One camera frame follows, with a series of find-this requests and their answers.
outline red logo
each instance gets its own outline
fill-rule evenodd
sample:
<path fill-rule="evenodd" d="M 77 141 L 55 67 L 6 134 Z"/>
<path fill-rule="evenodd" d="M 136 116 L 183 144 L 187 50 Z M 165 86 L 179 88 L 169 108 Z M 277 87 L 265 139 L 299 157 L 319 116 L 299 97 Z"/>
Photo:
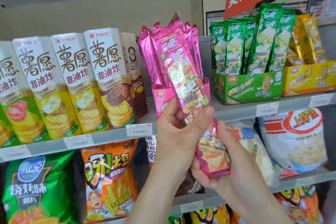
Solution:
<path fill-rule="evenodd" d="M 166 96 L 166 92 L 164 90 L 158 90 L 156 92 L 157 97 L 164 98 Z"/>
<path fill-rule="evenodd" d="M 280 178 L 288 178 L 288 177 L 292 177 L 292 176 L 296 176 L 297 173 L 294 172 L 294 171 L 291 171 L 291 170 L 285 170 L 285 169 L 282 169 L 280 171 Z"/>
<path fill-rule="evenodd" d="M 295 74 L 295 73 L 297 73 L 299 71 L 299 68 L 298 67 L 293 67 L 292 69 L 291 69 L 291 73 L 292 74 Z"/>
<path fill-rule="evenodd" d="M 231 82 L 231 83 L 234 83 L 234 82 L 237 82 L 238 81 L 238 78 L 235 77 L 235 76 L 230 76 L 228 79 L 227 79 L 228 82 Z"/>

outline blue oval logo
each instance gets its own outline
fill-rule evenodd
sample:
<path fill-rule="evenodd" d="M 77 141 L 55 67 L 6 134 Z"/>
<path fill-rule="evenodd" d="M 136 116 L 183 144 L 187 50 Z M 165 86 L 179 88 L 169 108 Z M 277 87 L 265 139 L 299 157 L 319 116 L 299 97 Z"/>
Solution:
<path fill-rule="evenodd" d="M 28 158 L 20 164 L 17 177 L 22 182 L 34 181 L 42 171 L 45 164 L 45 156 Z"/>

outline pink snack wrapper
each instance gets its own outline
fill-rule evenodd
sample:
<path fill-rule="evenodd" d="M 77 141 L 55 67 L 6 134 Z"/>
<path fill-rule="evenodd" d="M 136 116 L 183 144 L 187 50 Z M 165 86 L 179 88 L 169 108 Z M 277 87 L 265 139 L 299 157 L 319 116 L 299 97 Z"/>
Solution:
<path fill-rule="evenodd" d="M 197 32 L 196 25 L 194 25 L 191 28 L 191 33 L 192 33 L 192 39 L 193 39 L 193 42 L 194 42 L 196 66 L 197 66 L 197 69 L 199 71 L 199 76 L 203 80 L 203 69 L 202 69 L 202 62 L 201 62 L 200 44 L 198 42 L 198 32 Z"/>
<path fill-rule="evenodd" d="M 161 22 L 159 21 L 153 25 L 153 34 L 157 33 L 158 31 L 162 29 L 160 25 L 161 25 Z"/>
<path fill-rule="evenodd" d="M 141 34 L 139 37 L 139 48 L 142 58 L 142 62 L 145 65 L 150 84 L 153 89 L 163 89 L 163 82 L 161 73 L 158 70 L 158 65 L 154 57 L 154 51 L 152 48 L 151 40 L 149 37 L 150 30 L 145 26 L 142 26 Z"/>
<path fill-rule="evenodd" d="M 153 40 L 160 50 L 184 120 L 189 124 L 200 110 L 209 105 L 209 99 L 184 38 L 181 20 L 170 23 L 156 33 Z M 230 157 L 217 136 L 215 118 L 198 141 L 196 153 L 202 171 L 209 177 L 230 174 Z"/>
<path fill-rule="evenodd" d="M 150 41 L 152 43 L 155 59 L 156 59 L 156 62 L 157 62 L 157 67 L 158 67 L 158 69 L 160 71 L 160 74 L 161 74 L 163 86 L 164 86 L 165 89 L 168 89 L 168 88 L 171 88 L 170 81 L 169 81 L 169 78 L 168 78 L 168 76 L 165 72 L 165 66 L 162 62 L 160 52 L 158 51 L 157 46 L 155 45 L 155 41 L 153 40 L 153 36 L 154 36 L 153 33 L 149 33 Z"/>
<path fill-rule="evenodd" d="M 187 43 L 189 52 L 191 54 L 192 60 L 194 64 L 196 64 L 197 73 L 200 74 L 200 71 L 197 67 L 197 63 L 195 60 L 194 40 L 193 40 L 193 35 L 192 35 L 191 26 L 189 22 L 186 22 L 185 25 L 183 26 L 183 34 L 184 34 L 185 42 Z"/>

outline white snack bag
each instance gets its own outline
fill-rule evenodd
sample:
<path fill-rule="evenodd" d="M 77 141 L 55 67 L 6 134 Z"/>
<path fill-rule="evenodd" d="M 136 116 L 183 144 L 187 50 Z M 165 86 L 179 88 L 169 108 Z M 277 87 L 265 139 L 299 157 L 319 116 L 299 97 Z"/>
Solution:
<path fill-rule="evenodd" d="M 252 154 L 252 157 L 254 157 L 261 170 L 266 184 L 271 186 L 274 181 L 277 180 L 277 176 L 266 149 L 253 128 L 253 123 L 254 120 L 242 120 L 228 122 L 226 125 L 230 131 L 238 137 L 239 142 L 244 148 Z"/>
<path fill-rule="evenodd" d="M 265 147 L 276 162 L 280 178 L 314 170 L 328 160 L 320 109 L 310 107 L 258 120 Z"/>

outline yellow display box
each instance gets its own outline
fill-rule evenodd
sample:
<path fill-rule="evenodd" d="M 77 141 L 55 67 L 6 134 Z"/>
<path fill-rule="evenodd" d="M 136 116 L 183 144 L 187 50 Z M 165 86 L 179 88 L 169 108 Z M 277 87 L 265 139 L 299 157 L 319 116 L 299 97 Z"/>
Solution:
<path fill-rule="evenodd" d="M 336 90 L 336 60 L 326 63 L 285 67 L 282 96 Z"/>

